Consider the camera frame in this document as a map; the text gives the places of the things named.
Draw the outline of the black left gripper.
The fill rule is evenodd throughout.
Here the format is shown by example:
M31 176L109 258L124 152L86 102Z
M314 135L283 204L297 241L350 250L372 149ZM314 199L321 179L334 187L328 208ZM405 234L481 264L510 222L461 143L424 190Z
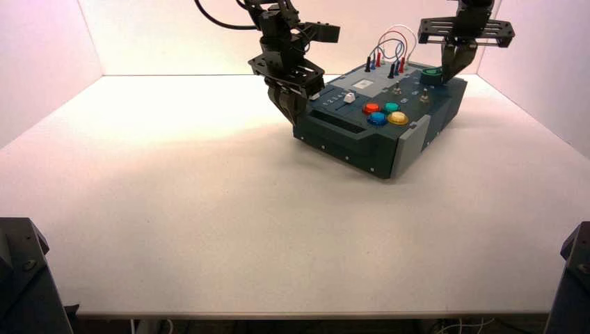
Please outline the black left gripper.
M275 107L293 125L306 110L308 99L325 88L324 70L308 59L297 60L291 67L278 65L260 54L248 61L253 73L269 85L268 96Z

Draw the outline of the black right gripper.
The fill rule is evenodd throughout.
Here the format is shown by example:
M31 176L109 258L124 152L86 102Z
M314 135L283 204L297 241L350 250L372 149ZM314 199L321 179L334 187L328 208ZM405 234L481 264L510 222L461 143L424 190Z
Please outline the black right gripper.
M440 44L441 83L445 84L473 62L477 46L454 46L461 40L476 45L508 47L515 37L510 22L487 19L485 24L457 23L457 17L425 18L420 22L418 42Z

